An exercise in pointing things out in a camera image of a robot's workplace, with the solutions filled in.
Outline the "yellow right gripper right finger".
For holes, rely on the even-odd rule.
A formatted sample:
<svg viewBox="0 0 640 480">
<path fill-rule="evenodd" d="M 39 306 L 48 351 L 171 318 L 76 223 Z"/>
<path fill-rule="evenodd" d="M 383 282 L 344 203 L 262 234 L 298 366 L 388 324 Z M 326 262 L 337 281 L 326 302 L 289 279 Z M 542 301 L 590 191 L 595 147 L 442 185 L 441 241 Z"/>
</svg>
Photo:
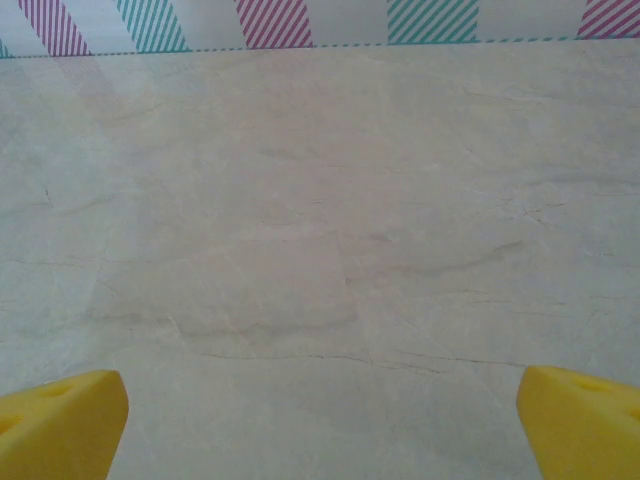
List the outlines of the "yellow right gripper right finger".
<svg viewBox="0 0 640 480">
<path fill-rule="evenodd" d="M 544 479 L 637 479 L 639 389 L 552 366 L 529 366 L 517 411 Z"/>
</svg>

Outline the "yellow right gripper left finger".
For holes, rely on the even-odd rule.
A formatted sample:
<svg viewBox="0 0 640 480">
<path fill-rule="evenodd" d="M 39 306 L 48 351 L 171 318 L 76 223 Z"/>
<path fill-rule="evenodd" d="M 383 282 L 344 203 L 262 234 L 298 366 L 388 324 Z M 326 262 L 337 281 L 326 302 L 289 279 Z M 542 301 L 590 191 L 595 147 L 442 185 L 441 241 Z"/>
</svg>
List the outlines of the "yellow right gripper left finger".
<svg viewBox="0 0 640 480">
<path fill-rule="evenodd" d="M 1 398 L 3 479 L 105 479 L 129 413 L 123 379 L 97 370 Z"/>
</svg>

